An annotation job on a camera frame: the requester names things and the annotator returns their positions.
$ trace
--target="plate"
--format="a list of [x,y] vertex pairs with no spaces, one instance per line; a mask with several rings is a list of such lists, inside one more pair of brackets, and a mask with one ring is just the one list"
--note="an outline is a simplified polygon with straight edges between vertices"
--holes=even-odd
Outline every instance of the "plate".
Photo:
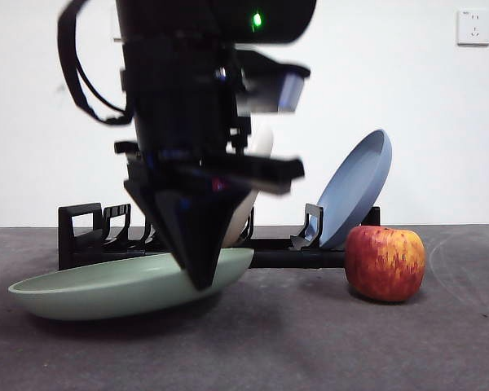
[[47,319],[116,318],[212,295],[238,280],[252,256],[248,248],[223,249],[214,283],[203,291],[167,253],[40,275],[11,285],[9,292],[28,312]]
[[[371,132],[342,162],[317,203],[324,208],[321,248],[343,244],[350,230],[364,220],[381,193],[390,166],[391,142],[384,130]],[[311,218],[306,237],[316,229],[316,220]]]
[[[274,134],[271,131],[271,128],[267,126],[259,128],[252,136],[250,148],[246,152],[246,155],[270,157],[273,145]],[[258,191],[252,190],[234,211],[227,233],[222,240],[223,248],[231,247],[239,239],[239,235],[245,228],[246,221],[248,220],[248,216],[250,215],[250,211],[252,210],[257,197]]]

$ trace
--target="dish rack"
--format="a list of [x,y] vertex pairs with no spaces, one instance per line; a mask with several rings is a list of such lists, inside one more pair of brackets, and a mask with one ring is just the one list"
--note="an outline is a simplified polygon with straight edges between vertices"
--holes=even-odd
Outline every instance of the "dish rack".
[[[143,257],[157,253],[167,253],[169,249],[159,239],[158,233],[146,221],[143,234],[137,239],[129,237],[130,204],[110,206],[102,211],[100,203],[80,204],[60,207],[58,209],[58,269],[66,270],[74,267],[96,263],[116,261],[132,257]],[[91,231],[77,233],[73,225],[73,217],[92,214]],[[306,204],[305,223],[298,229],[297,235],[275,238],[275,228],[271,237],[254,238],[254,209],[234,247],[253,248],[254,255],[250,268],[297,268],[322,269],[344,267],[345,252],[342,248],[323,250],[319,248],[320,236],[323,232],[324,210],[314,204]],[[111,219],[125,217],[121,230],[111,235]],[[311,218],[315,219],[315,234],[309,237],[308,227]],[[381,210],[372,207],[361,225],[380,226]]]

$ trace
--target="blue plate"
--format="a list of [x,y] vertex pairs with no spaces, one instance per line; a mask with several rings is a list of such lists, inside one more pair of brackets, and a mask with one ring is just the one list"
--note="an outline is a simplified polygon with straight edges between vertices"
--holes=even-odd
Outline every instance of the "blue plate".
[[[324,208],[321,248],[343,244],[350,230],[364,220],[384,186],[390,166],[391,142],[384,130],[370,133],[342,162],[317,203]],[[307,238],[315,234],[316,225],[312,218]]]

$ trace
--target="green led light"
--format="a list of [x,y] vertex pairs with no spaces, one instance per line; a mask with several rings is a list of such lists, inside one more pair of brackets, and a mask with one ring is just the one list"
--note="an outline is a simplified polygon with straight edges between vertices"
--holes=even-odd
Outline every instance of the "green led light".
[[255,32],[259,30],[262,26],[262,16],[259,12],[256,12],[254,16],[252,16],[252,30]]

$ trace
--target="green plate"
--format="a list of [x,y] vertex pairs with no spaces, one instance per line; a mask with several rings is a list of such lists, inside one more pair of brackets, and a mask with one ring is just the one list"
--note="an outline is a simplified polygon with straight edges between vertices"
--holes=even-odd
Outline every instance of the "green plate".
[[225,248],[214,283],[197,291],[171,254],[62,270],[15,283],[9,292],[28,311],[58,320],[141,314],[201,299],[234,283],[249,268],[253,250]]

